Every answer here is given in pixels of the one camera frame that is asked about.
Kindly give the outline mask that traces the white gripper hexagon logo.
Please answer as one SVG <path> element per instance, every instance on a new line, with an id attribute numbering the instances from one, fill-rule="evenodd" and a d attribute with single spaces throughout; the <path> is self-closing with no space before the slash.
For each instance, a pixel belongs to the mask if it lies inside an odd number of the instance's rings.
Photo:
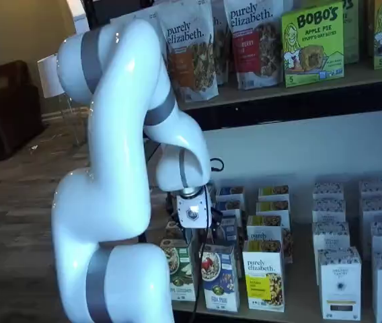
<path id="1" fill-rule="evenodd" d="M 209 203 L 206 192 L 194 196 L 177 197 L 177 211 L 183 239 L 180 248 L 194 251 L 194 230 L 204 229 L 209 226 Z M 224 240 L 224 231 L 221 222 L 212 219 L 209 229 L 209 243 L 220 244 Z"/>

